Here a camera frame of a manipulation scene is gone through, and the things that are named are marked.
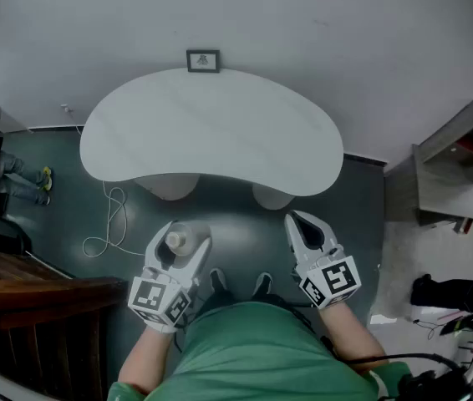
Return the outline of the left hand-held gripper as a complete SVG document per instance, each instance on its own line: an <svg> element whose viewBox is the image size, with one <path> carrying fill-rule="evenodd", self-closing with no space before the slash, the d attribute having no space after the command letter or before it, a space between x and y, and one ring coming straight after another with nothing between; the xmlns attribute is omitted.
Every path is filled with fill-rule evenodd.
<svg viewBox="0 0 473 401"><path fill-rule="evenodd" d="M173 221L155 234L145 250L145 266L132 281L128 308L147 327L160 333L175 333L188 324L187 310L194 305L199 276L211 252L210 236L177 259L177 275L170 272L176 254L165 242Z"/></svg>

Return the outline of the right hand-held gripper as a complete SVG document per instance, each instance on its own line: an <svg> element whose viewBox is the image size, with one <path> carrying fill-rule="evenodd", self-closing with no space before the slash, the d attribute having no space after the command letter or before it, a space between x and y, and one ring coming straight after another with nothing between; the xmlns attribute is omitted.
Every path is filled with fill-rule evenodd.
<svg viewBox="0 0 473 401"><path fill-rule="evenodd" d="M293 211L285 215L284 226L296 259L292 277L314 307L321 310L343 302L361 287L354 258L345 254L328 223Z"/></svg>

